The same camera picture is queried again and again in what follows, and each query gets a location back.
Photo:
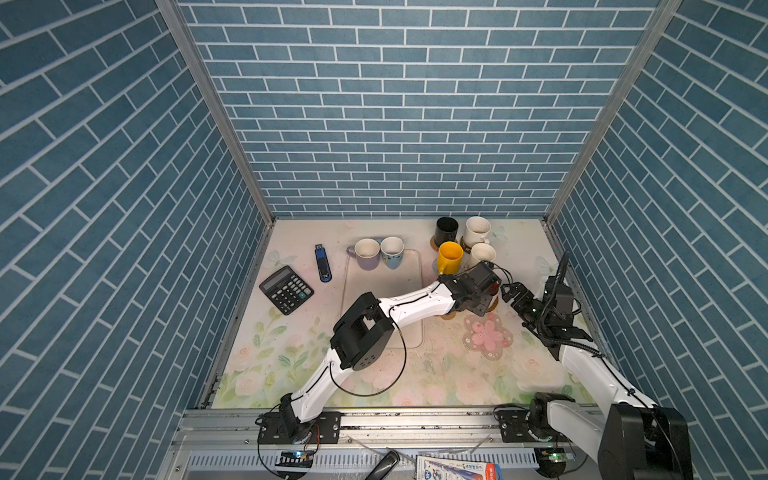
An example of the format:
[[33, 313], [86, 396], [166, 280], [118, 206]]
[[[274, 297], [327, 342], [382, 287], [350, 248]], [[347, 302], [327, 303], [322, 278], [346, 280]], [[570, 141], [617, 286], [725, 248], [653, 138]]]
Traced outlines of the white mug grey handle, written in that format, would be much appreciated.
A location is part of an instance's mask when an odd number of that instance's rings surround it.
[[377, 268], [380, 260], [380, 243], [373, 238], [358, 240], [346, 250], [347, 254], [357, 261], [358, 266], [364, 271], [372, 271]]

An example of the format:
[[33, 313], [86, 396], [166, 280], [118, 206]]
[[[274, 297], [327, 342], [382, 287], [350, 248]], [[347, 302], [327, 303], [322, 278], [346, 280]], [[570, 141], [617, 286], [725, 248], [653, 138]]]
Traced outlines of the light blue floral mug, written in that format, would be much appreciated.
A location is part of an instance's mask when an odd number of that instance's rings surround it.
[[405, 244], [400, 237], [389, 236], [380, 242], [381, 259], [390, 270], [395, 270], [401, 265], [404, 251]]

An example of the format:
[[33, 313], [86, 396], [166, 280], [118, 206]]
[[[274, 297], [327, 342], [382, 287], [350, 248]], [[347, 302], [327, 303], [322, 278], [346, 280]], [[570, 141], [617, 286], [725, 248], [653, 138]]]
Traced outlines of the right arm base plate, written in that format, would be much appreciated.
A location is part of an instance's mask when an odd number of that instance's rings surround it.
[[522, 409], [500, 409], [493, 412], [503, 443], [570, 443], [571, 440], [553, 430], [531, 426], [529, 411]]

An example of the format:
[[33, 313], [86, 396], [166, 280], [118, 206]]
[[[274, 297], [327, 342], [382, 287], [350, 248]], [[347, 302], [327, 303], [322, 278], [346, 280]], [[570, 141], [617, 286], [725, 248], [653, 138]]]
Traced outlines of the black mug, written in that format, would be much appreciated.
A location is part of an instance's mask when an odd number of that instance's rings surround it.
[[436, 221], [434, 244], [439, 248], [446, 242], [454, 242], [457, 237], [459, 223], [451, 217], [441, 217]]

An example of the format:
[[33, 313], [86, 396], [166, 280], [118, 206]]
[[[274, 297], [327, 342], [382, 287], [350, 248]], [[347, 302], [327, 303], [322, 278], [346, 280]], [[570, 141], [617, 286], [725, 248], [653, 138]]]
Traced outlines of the cream white mug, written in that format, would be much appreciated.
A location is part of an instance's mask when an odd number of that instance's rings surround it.
[[470, 249], [469, 260], [467, 266], [469, 268], [478, 265], [481, 262], [494, 263], [496, 259], [496, 250], [487, 243], [479, 242], [473, 245]]

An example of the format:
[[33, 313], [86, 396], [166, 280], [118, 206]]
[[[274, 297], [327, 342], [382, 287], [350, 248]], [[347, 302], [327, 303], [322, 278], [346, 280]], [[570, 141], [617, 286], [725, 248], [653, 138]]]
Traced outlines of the beige serving tray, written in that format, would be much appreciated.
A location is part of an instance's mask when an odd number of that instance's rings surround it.
[[395, 297], [421, 289], [425, 286], [422, 278], [421, 255], [413, 249], [405, 249], [400, 266], [390, 269], [380, 261], [373, 270], [363, 270], [354, 256], [354, 248], [348, 248], [346, 278], [343, 288], [340, 315], [362, 294], [371, 292], [377, 298]]

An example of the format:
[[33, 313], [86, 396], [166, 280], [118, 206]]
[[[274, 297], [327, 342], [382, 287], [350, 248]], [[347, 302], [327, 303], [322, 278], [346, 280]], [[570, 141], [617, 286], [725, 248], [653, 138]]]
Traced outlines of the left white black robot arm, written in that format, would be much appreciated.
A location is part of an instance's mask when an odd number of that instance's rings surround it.
[[501, 285], [495, 264], [482, 261], [460, 274], [399, 296], [358, 297], [333, 328], [330, 347], [315, 373], [296, 392], [281, 397], [278, 418], [290, 437], [304, 437], [331, 396], [352, 373], [373, 365], [393, 333], [425, 318], [469, 311], [484, 316]]

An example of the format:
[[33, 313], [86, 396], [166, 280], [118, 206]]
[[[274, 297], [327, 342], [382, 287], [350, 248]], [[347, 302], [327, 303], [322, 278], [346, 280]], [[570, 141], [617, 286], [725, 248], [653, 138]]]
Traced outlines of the yellow mug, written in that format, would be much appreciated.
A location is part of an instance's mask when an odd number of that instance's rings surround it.
[[454, 275], [461, 267], [464, 250], [454, 241], [443, 242], [438, 248], [436, 269], [439, 275]]

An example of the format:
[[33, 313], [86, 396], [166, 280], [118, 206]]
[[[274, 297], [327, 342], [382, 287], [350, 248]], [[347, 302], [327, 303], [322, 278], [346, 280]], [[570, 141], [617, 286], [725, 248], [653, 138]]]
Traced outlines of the pink flower coaster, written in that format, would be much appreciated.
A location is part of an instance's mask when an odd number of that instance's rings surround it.
[[465, 328], [462, 344], [470, 351], [479, 352], [486, 360], [500, 360], [504, 350], [513, 345], [514, 337], [502, 325], [498, 315], [469, 315], [462, 323]]

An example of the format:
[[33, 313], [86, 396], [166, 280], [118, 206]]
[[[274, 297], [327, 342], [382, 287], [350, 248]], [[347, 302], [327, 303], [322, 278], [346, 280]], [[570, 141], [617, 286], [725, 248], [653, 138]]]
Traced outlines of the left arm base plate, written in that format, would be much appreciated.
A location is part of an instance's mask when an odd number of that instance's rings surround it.
[[267, 412], [255, 421], [259, 428], [258, 440], [268, 445], [337, 444], [342, 415], [338, 411], [322, 412], [319, 417], [305, 423], [289, 420], [289, 414]]

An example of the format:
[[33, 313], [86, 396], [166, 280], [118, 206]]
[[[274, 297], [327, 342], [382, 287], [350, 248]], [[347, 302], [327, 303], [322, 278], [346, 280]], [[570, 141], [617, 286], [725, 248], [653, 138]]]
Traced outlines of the white speckled mug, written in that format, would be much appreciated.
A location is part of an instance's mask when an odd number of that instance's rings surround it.
[[467, 248], [472, 248], [476, 244], [489, 244], [489, 235], [491, 232], [491, 223], [484, 217], [473, 216], [465, 222], [465, 232], [463, 235], [464, 244]]

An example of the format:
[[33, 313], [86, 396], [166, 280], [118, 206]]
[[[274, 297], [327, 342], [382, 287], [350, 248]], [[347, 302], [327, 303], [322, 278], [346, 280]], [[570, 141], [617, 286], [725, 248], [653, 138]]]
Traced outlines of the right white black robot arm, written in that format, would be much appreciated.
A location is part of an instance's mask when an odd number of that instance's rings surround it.
[[526, 418], [532, 436], [564, 437], [598, 466], [604, 479], [690, 479], [693, 465], [685, 418], [640, 392], [574, 323], [573, 296], [557, 281], [538, 300], [520, 282], [501, 289], [523, 325], [586, 388], [602, 415], [570, 396], [538, 393]]

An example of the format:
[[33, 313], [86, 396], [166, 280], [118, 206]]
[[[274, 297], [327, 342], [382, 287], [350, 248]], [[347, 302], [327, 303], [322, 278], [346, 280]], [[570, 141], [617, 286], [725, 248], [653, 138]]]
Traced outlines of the brown cork round coaster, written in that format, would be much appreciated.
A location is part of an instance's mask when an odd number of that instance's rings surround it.
[[492, 300], [490, 306], [488, 307], [486, 313], [493, 312], [497, 308], [498, 304], [499, 304], [499, 297], [496, 296], [496, 297], [493, 298], [493, 300]]

